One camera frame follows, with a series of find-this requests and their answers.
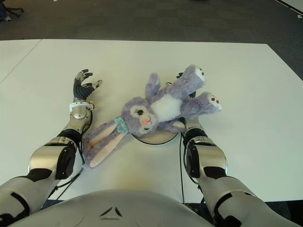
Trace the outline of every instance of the plush toy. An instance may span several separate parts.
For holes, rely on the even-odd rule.
[[[89,167],[97,166],[127,135],[142,137],[158,127],[171,132],[184,130],[180,117],[194,118],[221,110],[218,99],[208,92],[190,98],[204,85],[204,72],[195,65],[171,85],[160,89],[157,74],[151,74],[145,88],[145,99],[135,97],[127,102],[116,119],[88,133],[82,141],[83,155]]]

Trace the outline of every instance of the office chair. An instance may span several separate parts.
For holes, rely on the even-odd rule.
[[[20,15],[19,15],[18,13],[14,13],[13,11],[20,10],[21,13],[24,12],[24,10],[23,10],[22,8],[8,8],[8,7],[6,7],[6,6],[4,5],[4,3],[1,2],[1,1],[0,1],[0,4],[3,4],[5,10],[6,10],[7,12],[11,13],[11,14],[14,14],[16,17],[19,17]]]

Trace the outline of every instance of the pink cheek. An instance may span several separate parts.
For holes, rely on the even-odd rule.
[[[147,125],[147,124],[148,124],[148,120],[145,119],[142,121],[142,125]]]

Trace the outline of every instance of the bunny paw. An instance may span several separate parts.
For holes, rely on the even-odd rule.
[[[203,82],[205,82],[204,72],[201,68],[196,68],[195,75],[198,76]]]
[[[220,102],[216,96],[213,96],[212,94],[208,94],[207,99],[209,103],[212,104],[216,109],[222,110],[222,106],[220,105]]]

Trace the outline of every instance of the round platform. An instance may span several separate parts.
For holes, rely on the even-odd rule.
[[[161,129],[157,129],[153,134],[144,136],[144,137],[136,137],[134,136],[137,140],[146,143],[146,144],[151,144],[151,145],[159,145],[159,144],[164,144],[169,141],[171,141],[177,133],[172,133],[170,131],[165,131]]]

